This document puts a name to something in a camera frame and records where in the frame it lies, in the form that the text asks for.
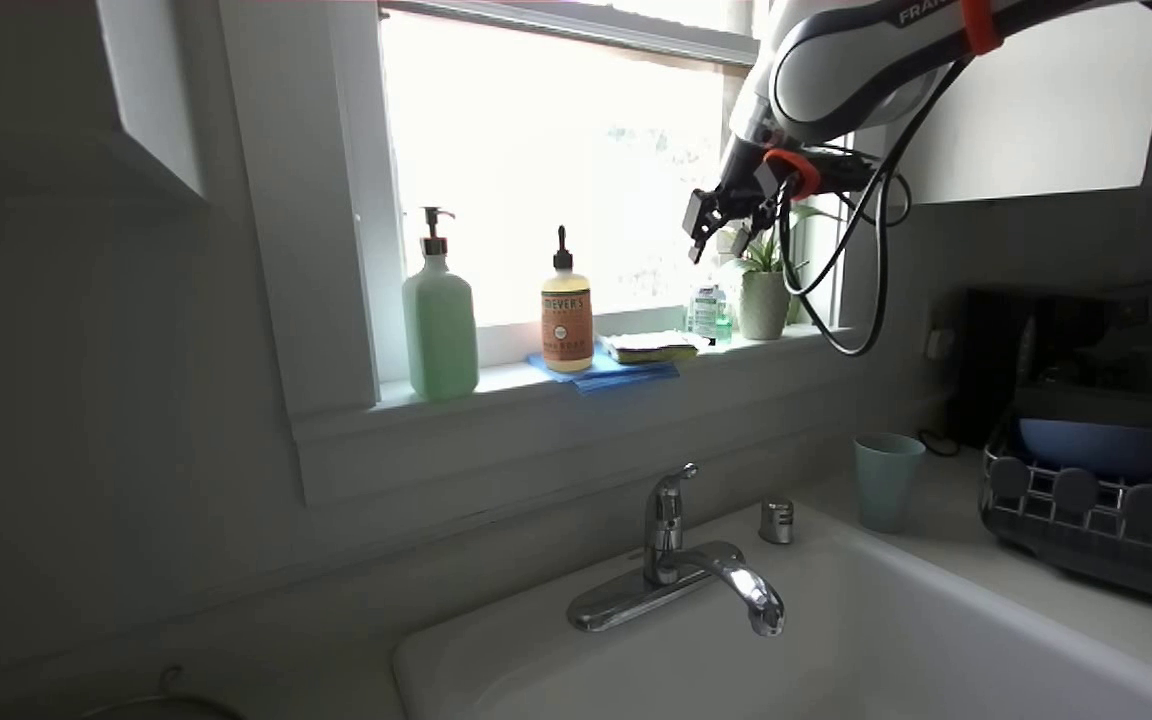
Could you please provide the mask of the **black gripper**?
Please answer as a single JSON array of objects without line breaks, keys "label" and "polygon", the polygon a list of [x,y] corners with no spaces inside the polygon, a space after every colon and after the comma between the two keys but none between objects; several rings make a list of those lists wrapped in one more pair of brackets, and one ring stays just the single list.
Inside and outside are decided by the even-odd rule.
[{"label": "black gripper", "polygon": [[780,192],[859,192],[875,166],[838,146],[780,146],[731,139],[711,192],[693,187],[681,228],[689,230],[689,259],[700,265],[709,249],[722,245],[719,218],[762,211]]}]

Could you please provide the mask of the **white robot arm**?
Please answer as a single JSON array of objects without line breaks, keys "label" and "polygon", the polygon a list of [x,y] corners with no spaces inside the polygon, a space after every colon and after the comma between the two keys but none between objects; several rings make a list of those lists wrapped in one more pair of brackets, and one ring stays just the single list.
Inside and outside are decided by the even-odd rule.
[{"label": "white robot arm", "polygon": [[693,256],[772,197],[914,203],[1121,192],[1152,163],[1152,0],[784,0],[726,117]]}]

